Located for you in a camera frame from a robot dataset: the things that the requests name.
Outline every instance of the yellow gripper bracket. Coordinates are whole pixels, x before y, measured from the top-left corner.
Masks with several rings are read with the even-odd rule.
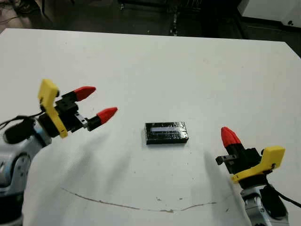
[[[231,177],[234,183],[251,176],[264,174],[264,172],[276,169],[280,166],[285,153],[285,148],[280,146],[266,147],[258,165],[241,171]]]
[[[58,112],[53,107],[55,97],[58,95],[58,93],[59,91],[57,86],[50,79],[43,79],[38,94],[40,105],[45,109],[46,114],[54,123],[55,127],[60,133],[61,138],[64,138],[68,136],[67,129],[58,116]]]

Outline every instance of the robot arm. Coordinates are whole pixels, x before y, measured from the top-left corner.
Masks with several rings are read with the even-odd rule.
[[[51,144],[53,137],[64,138],[68,131],[75,132],[82,127],[92,131],[117,111],[113,107],[91,119],[81,116],[75,102],[94,91],[94,87],[81,87],[63,95],[53,107],[58,89],[50,80],[43,80],[39,92],[42,113],[37,118],[17,116],[13,120],[23,121],[6,129],[0,137],[0,226],[22,225],[23,195],[30,164],[43,147]]]
[[[252,226],[288,226],[288,213],[279,193],[267,181],[267,174],[281,164],[285,149],[267,147],[262,156],[255,148],[245,149],[236,134],[222,128],[222,141],[229,155],[219,156],[218,165],[225,163],[234,183],[243,189],[240,193]]]

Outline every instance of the table surface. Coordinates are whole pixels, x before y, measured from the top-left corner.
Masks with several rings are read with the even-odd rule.
[[[96,86],[79,103],[85,117],[119,108],[35,157],[25,226],[250,225],[240,187],[215,163],[222,126],[245,147],[284,146],[269,180],[301,201],[301,60],[285,43],[6,29],[0,49],[1,121],[39,111],[42,78],[61,94]],[[187,144],[147,146],[144,123],[161,121],[185,121]]]

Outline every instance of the black box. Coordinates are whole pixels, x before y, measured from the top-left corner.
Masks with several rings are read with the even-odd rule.
[[[183,121],[146,123],[145,136],[147,145],[186,143],[188,140]]]

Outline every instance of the red fingertip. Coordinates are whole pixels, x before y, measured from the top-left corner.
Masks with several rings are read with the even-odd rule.
[[[117,111],[117,107],[110,107],[102,110],[97,113],[97,116],[100,118],[102,124],[105,124]]]
[[[223,127],[221,129],[221,135],[222,135],[222,142],[224,144],[224,147],[227,147],[228,145],[231,144],[241,144],[236,134],[228,127]]]
[[[83,99],[86,99],[95,90],[96,88],[93,86],[83,86],[74,90],[73,92],[76,94],[77,101],[81,101]]]

